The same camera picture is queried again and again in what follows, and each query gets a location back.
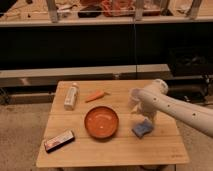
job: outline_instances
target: cable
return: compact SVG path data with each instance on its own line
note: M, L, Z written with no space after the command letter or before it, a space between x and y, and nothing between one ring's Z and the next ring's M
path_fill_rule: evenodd
M133 30L134 30L134 59L135 59L135 78L138 79L138 58L137 58L137 28L135 18L133 18Z

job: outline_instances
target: small box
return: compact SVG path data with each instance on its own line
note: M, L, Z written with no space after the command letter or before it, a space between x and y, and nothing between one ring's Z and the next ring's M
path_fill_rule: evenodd
M75 140L74 133L72 131L66 131L57 137L44 142L44 147L47 153L50 153L65 144L68 144Z

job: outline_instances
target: gray floor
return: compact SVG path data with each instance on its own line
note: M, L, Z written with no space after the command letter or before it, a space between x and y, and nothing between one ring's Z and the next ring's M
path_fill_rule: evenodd
M38 171L35 166L36 158L51 102L38 100L37 103L24 98L16 104L0 105L0 170L1 171ZM196 130L177 122L183 136L183 141L190 157L190 163L177 165L178 171L213 171L213 139ZM94 170L94 168L79 168L65 170ZM128 170L139 171L139 167L108 167L96 168L98 171ZM173 171L169 166L165 171Z

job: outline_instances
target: table leg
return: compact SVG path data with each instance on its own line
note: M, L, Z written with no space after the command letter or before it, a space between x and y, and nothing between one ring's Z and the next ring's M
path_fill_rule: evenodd
M141 171L163 171L167 165L146 165L140 166Z
M56 171L64 171L64 169L61 167L58 167L58 168L56 168Z

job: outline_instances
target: wooden table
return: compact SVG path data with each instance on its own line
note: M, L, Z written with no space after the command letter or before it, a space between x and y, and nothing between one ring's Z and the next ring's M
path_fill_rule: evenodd
M45 152L42 141L37 167L164 165L189 162L173 118L158 112L154 131L142 139L137 138L131 131L133 125L144 118L139 114L131 114L127 107L129 90L143 87L150 81L77 81L80 92L75 110L66 111L63 103L72 83L70 81L58 84L44 140L66 130L73 130L76 140L50 154ZM85 103L85 98L97 89L110 95ZM91 138L84 128L86 113L100 105L114 109L120 122L116 135L106 142Z

